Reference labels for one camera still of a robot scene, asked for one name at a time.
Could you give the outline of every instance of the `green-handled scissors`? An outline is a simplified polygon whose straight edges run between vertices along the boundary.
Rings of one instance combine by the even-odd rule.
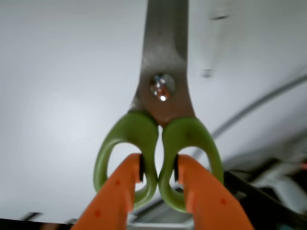
[[[223,182],[221,159],[212,137],[196,118],[187,83],[188,0],[149,0],[139,85],[131,109],[104,140],[94,170],[96,191],[107,180],[107,164],[116,144],[128,142],[141,151],[146,186],[135,193],[135,206],[148,202],[156,186],[166,203],[185,211],[184,196],[169,180],[178,152],[189,146],[203,149],[212,173]],[[158,125],[164,130],[164,163],[157,177],[154,151]]]

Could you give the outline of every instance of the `metal blade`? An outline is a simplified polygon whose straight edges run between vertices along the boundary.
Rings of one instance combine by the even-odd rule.
[[[195,116],[187,83],[188,0],[149,0],[139,86],[131,111],[146,111],[161,125],[178,117]],[[161,76],[172,78],[172,90],[159,100],[150,90]]]

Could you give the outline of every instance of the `scissor handle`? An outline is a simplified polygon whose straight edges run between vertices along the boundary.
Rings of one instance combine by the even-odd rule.
[[[222,162],[215,143],[205,126],[196,118],[179,118],[164,128],[162,141],[164,145],[164,163],[159,175],[159,190],[163,200],[172,208],[186,212],[184,195],[169,185],[176,156],[186,147],[199,147],[209,158],[213,175],[223,183]]]
[[[126,142],[137,146],[144,160],[146,186],[135,193],[134,206],[147,203],[157,187],[157,172],[154,165],[154,151],[158,139],[157,124],[145,114],[131,112],[124,115],[111,129],[98,153],[94,168],[94,187],[98,192],[108,179],[107,165],[115,145]]]

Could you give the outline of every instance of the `black object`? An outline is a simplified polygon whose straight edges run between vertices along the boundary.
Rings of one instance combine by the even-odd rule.
[[[307,230],[307,217],[283,206],[275,198],[241,180],[232,172],[224,173],[225,187],[235,195],[246,196],[239,200],[256,230],[277,230],[281,224],[296,230]]]

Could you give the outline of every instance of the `orange plastic grip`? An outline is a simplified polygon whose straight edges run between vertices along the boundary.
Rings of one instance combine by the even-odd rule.
[[[186,209],[195,230],[252,230],[239,202],[196,160],[178,156],[178,181],[184,185]]]
[[[125,230],[140,182],[140,154],[129,155],[101,187],[72,230]]]

